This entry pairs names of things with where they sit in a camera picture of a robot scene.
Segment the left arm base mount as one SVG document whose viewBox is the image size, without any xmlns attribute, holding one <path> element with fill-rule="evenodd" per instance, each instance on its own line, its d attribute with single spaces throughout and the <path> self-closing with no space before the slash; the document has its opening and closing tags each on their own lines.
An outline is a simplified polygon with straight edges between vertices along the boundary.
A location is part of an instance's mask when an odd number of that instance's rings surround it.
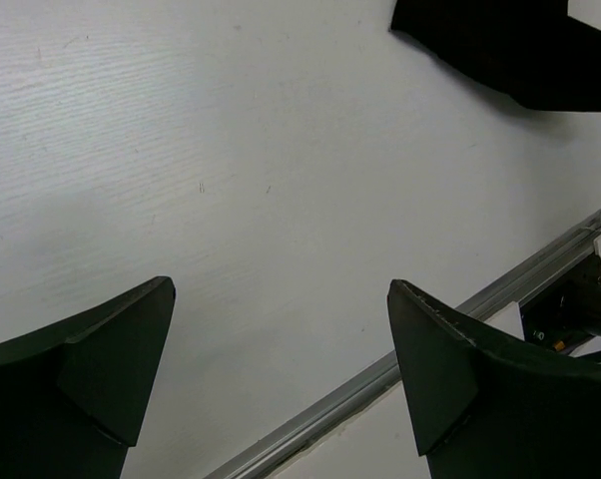
<svg viewBox="0 0 601 479">
<path fill-rule="evenodd" d="M 601 257 L 594 251 L 558 274 L 523 305 L 524 340 L 601 363 Z"/>
</svg>

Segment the black skirt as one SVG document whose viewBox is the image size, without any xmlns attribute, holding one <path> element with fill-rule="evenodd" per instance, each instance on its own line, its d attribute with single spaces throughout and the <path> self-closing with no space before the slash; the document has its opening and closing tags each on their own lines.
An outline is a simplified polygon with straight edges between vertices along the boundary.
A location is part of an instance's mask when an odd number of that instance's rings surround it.
<svg viewBox="0 0 601 479">
<path fill-rule="evenodd" d="M 601 30 L 565 1 L 399 1 L 390 29 L 536 111 L 601 113 Z"/>
</svg>

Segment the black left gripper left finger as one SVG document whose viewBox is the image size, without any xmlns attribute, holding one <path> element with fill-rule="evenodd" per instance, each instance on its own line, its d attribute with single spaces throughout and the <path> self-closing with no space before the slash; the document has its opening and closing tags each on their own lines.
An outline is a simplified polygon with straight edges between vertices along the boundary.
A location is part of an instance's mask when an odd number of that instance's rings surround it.
<svg viewBox="0 0 601 479">
<path fill-rule="evenodd" d="M 0 343 L 0 478 L 118 478 L 136 446 L 176 302 L 156 276 Z"/>
</svg>

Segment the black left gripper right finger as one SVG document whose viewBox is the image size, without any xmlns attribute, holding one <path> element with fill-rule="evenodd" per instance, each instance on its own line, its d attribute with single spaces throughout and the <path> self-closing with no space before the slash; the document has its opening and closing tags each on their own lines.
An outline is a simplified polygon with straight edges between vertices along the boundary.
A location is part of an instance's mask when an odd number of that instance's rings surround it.
<svg viewBox="0 0 601 479">
<path fill-rule="evenodd" d="M 387 307 L 432 477 L 601 478 L 601 364 L 522 341 L 402 279 Z"/>
</svg>

